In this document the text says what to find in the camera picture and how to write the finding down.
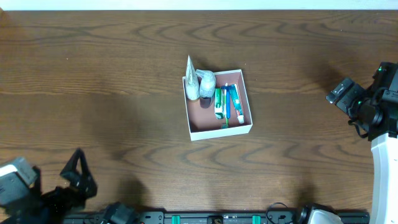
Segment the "green and red toothpaste tube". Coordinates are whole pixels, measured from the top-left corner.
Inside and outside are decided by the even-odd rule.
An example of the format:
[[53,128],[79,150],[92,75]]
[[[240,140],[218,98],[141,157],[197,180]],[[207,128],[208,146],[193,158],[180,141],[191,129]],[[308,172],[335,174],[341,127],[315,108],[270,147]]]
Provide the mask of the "green and red toothpaste tube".
[[238,122],[239,122],[239,124],[244,124],[244,112],[243,112],[243,107],[242,107],[241,100],[240,100],[240,97],[238,94],[237,84],[231,85],[231,87],[229,89],[229,93],[230,93],[232,101],[233,101],[234,110],[236,112]]

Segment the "blue disposable razor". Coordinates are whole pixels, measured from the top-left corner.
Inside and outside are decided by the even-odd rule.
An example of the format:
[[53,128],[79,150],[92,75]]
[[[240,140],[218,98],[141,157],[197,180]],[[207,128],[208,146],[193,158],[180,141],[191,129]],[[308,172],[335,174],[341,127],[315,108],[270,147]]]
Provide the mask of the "blue disposable razor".
[[221,88],[224,91],[224,116],[226,119],[230,119],[231,117],[231,106],[230,106],[230,90],[231,86],[227,83]]

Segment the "green and white toothbrush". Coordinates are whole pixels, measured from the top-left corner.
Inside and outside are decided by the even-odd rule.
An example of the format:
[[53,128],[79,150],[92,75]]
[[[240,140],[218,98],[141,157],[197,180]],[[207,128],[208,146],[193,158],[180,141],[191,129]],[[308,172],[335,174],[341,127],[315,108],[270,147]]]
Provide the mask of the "green and white toothbrush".
[[229,120],[226,119],[225,116],[224,116],[224,119],[225,119],[225,123],[222,124],[222,127],[221,127],[222,129],[226,129],[229,127]]

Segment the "green and white soap box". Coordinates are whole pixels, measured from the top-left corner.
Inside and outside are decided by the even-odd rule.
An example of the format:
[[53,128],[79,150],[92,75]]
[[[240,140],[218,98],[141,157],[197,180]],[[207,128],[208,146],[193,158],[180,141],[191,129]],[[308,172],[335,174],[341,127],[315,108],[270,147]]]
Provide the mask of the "green and white soap box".
[[223,119],[223,91],[221,88],[215,89],[214,112],[216,119]]

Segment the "clear and blue pump bottle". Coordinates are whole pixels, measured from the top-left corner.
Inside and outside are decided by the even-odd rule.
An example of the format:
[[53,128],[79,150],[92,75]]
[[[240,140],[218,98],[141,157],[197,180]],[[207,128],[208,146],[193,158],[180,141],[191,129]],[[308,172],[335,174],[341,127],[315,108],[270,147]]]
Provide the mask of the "clear and blue pump bottle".
[[201,78],[200,82],[200,106],[202,108],[209,108],[212,104],[215,94],[216,77],[215,74],[209,70],[196,70],[196,75]]

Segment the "white Pantene tube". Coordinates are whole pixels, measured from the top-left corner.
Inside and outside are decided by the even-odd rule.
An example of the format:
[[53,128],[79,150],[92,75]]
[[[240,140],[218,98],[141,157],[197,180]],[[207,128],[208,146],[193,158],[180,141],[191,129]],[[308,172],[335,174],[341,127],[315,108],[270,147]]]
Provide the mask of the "white Pantene tube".
[[185,94],[189,100],[195,101],[199,99],[199,81],[195,73],[190,56],[187,59],[187,68],[185,74]]

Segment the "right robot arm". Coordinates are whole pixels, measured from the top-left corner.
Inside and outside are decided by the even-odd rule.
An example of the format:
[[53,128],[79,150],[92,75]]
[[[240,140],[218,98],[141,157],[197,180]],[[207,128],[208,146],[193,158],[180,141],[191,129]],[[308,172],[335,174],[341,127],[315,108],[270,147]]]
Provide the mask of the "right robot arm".
[[397,92],[374,82],[364,89],[345,78],[326,96],[349,117],[361,138],[371,142],[374,163],[370,223],[397,223]]

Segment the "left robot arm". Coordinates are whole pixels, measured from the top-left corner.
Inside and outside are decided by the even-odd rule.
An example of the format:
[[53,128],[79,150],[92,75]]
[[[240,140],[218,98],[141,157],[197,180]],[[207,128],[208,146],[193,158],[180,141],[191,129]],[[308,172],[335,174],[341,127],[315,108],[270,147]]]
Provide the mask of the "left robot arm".
[[120,202],[98,212],[84,212],[86,201],[96,196],[98,186],[84,152],[78,148],[60,176],[68,187],[42,192],[41,170],[24,157],[1,164],[1,208],[9,217],[2,224],[139,223],[139,215]]

